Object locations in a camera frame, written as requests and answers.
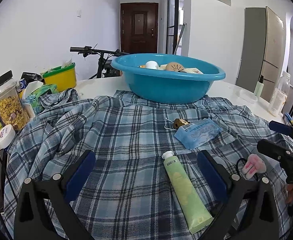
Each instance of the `blue gripper pad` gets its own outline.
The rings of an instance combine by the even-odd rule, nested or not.
[[[78,168],[66,184],[64,200],[67,203],[76,200],[95,165],[96,158],[94,152],[85,151],[83,154],[87,154],[87,156],[80,163],[78,163],[80,160],[75,163],[75,165],[78,165]]]
[[[290,135],[291,134],[291,127],[289,125],[271,121],[269,123],[269,128],[271,131],[278,132],[283,135]]]
[[[228,200],[227,187],[223,179],[202,152],[198,152],[198,166],[210,186],[215,200],[226,203]]]

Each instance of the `hand cream tube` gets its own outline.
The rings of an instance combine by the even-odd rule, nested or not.
[[[172,151],[162,155],[164,167],[168,173],[177,199],[191,234],[203,229],[213,221],[213,217],[202,203],[179,159]]]

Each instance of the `human hand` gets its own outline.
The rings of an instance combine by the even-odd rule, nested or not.
[[[286,203],[291,203],[293,201],[293,184],[288,185],[287,191],[288,191],[288,198]]]

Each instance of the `silver screw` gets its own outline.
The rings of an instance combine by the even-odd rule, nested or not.
[[[26,178],[25,180],[24,180],[24,183],[25,184],[29,184],[31,182],[31,178]]]
[[[61,178],[61,174],[57,173],[53,175],[54,180],[59,180]]]
[[[268,183],[270,182],[269,179],[266,178],[266,177],[262,178],[262,181],[263,181],[265,184],[268,184]]]
[[[239,181],[240,180],[240,176],[238,174],[233,174],[232,175],[232,179],[235,181]]]

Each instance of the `cereal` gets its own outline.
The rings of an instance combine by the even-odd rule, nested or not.
[[[29,121],[29,116],[23,109],[18,97],[0,100],[0,117],[5,125],[11,124],[17,131],[22,130]]]

